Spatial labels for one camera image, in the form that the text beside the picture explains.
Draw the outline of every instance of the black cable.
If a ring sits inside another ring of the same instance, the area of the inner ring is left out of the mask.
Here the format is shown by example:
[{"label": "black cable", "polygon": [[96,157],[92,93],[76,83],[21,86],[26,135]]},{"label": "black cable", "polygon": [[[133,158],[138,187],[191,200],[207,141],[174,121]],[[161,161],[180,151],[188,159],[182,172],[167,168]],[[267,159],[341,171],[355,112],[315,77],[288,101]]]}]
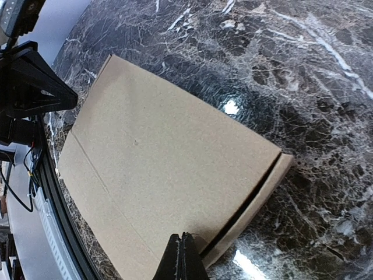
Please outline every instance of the black cable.
[{"label": "black cable", "polygon": [[39,184],[38,180],[36,179],[35,174],[29,169],[29,167],[26,164],[27,156],[31,153],[31,151],[33,150],[33,148],[34,148],[34,144],[32,144],[30,150],[24,156],[24,158],[23,158],[23,165],[24,165],[24,168],[26,168],[27,173],[30,176],[30,180],[37,186],[37,188],[39,188],[40,184]]},{"label": "black cable", "polygon": [[[10,178],[10,173],[11,173],[11,172],[12,172],[12,165],[10,165],[10,166],[8,167],[8,169],[6,170],[6,179],[7,179],[7,180],[9,180],[9,178]],[[4,196],[4,197],[6,197],[7,192],[8,192],[8,188],[5,186],[5,187],[4,187],[4,193],[3,193],[3,196]]]},{"label": "black cable", "polygon": [[8,153],[4,152],[3,150],[0,150],[0,153],[6,155],[6,156],[8,157],[9,162],[11,163],[11,165],[16,166],[16,165],[14,164],[13,160],[12,160],[12,159],[10,158],[10,156],[8,155]]},{"label": "black cable", "polygon": [[24,208],[26,209],[27,211],[29,211],[30,213],[34,211],[34,204],[33,204],[33,199],[31,197],[31,184],[29,184],[29,198],[30,198],[30,208],[27,207],[26,204],[23,203],[23,201],[16,195],[16,193],[13,191],[13,189],[10,187],[8,181],[6,180],[2,170],[0,169],[0,175],[2,177],[2,180],[5,184],[5,186],[7,187],[7,189],[10,191],[10,193],[14,196],[14,198],[16,199],[16,201],[19,202],[19,204]]}]

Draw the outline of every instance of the flat cardboard box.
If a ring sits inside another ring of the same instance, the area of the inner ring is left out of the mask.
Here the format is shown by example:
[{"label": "flat cardboard box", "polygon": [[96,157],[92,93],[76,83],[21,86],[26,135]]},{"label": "flat cardboard box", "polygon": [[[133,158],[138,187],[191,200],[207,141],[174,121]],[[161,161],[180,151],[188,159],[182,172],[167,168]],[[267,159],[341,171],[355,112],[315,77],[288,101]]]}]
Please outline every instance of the flat cardboard box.
[{"label": "flat cardboard box", "polygon": [[206,267],[245,229],[292,157],[224,113],[109,57],[68,135],[59,169],[123,279],[152,279],[171,234]]}]

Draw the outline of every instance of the cardboard box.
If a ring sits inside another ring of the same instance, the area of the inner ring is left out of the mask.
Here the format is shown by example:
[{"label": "cardboard box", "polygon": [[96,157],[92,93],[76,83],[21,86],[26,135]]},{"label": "cardboard box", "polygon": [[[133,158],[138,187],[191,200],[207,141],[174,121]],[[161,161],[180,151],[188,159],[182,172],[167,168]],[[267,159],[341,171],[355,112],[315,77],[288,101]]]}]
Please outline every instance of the cardboard box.
[{"label": "cardboard box", "polygon": [[245,229],[292,157],[224,113],[118,57],[101,70],[59,169],[123,279],[152,279],[171,234],[205,266]]}]

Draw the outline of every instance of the marble countertop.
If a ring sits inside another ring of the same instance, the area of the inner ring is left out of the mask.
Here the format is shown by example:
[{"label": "marble countertop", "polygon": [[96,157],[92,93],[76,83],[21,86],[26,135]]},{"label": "marble countertop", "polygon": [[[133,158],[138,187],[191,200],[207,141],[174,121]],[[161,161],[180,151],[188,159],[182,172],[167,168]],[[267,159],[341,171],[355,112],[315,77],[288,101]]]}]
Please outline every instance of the marble countertop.
[{"label": "marble countertop", "polygon": [[[45,117],[56,161],[109,54],[295,156],[211,277],[373,278],[372,1],[93,0],[54,63],[80,97]],[[120,279],[63,189],[100,273]]]}]

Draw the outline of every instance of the cable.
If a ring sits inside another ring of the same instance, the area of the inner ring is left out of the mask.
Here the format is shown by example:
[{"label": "cable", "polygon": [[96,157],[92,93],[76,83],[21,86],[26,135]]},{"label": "cable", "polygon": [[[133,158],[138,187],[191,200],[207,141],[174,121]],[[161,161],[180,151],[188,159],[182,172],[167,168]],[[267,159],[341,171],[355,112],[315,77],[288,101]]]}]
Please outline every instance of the cable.
[{"label": "cable", "polygon": [[16,166],[16,165],[14,164],[13,160],[10,158],[10,156],[9,156],[6,152],[4,152],[3,150],[0,150],[0,153],[6,155],[6,156],[8,157],[9,162],[11,163],[11,165]]},{"label": "cable", "polygon": [[26,164],[27,156],[31,153],[31,151],[33,149],[34,149],[34,143],[32,143],[30,150],[24,156],[24,158],[23,158],[23,165],[24,165],[24,168],[26,168],[27,173],[29,174],[30,180],[36,185],[37,188],[39,188],[40,184],[39,184],[38,180],[36,179],[34,173],[29,169],[29,167]]},{"label": "cable", "polygon": [[0,169],[0,175],[2,177],[2,180],[5,184],[5,186],[7,187],[7,189],[10,191],[10,193],[14,196],[14,198],[16,199],[16,201],[19,202],[19,204],[24,208],[26,209],[27,211],[29,211],[30,213],[32,213],[34,211],[34,204],[33,204],[33,199],[31,197],[31,181],[30,181],[30,184],[29,184],[29,198],[30,198],[30,208],[27,207],[26,204],[23,203],[23,201],[16,195],[16,193],[13,191],[13,189],[10,187],[8,181],[6,180],[2,170]]},{"label": "cable", "polygon": [[26,209],[27,211],[29,211],[30,213],[34,211],[32,186],[33,186],[33,184],[35,184],[36,186],[39,186],[39,183],[38,183],[37,179],[34,177],[34,174],[31,172],[31,170],[29,169],[29,167],[26,164],[27,156],[31,153],[31,151],[33,150],[33,148],[34,148],[34,143],[31,145],[30,150],[26,153],[26,155],[23,158],[23,165],[25,166],[25,168],[27,170],[27,174],[30,177],[30,181],[29,181],[29,194],[28,194],[28,197],[30,199],[30,207],[28,207],[26,204],[24,204],[23,201],[16,195],[16,193],[13,191],[13,189],[10,187],[8,181],[6,180],[6,178],[5,178],[5,176],[4,176],[3,172],[2,172],[2,169],[0,169],[0,175],[1,175],[2,179],[3,179],[5,188],[9,189],[10,193],[14,196],[14,198],[16,199],[16,201],[18,201],[19,204],[24,209]]}]

